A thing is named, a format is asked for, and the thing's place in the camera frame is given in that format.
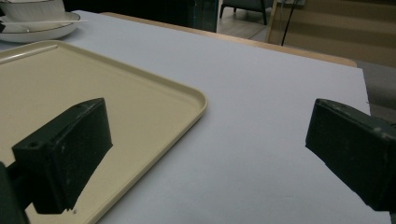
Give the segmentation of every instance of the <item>gray chair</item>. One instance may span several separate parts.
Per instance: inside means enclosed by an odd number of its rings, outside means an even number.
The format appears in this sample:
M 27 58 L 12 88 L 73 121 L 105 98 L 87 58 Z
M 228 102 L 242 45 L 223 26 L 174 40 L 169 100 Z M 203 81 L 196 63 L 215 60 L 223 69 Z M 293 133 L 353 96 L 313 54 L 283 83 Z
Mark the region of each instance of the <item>gray chair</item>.
M 237 8 L 242 8 L 244 10 L 261 12 L 264 18 L 264 25 L 266 25 L 267 17 L 265 15 L 265 9 L 272 7 L 273 3 L 274 0 L 223 0 L 219 17 L 222 17 L 225 7 L 233 7 L 233 12 L 235 12 Z

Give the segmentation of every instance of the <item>stacked plates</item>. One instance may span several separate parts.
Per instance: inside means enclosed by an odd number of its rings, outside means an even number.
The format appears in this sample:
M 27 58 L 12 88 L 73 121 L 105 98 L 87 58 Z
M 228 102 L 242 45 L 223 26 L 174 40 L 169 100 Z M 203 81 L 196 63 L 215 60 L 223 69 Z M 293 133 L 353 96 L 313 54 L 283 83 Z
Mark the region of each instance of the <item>stacked plates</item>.
M 0 40 L 30 43 L 72 33 L 80 16 L 64 11 L 63 0 L 0 0 Z

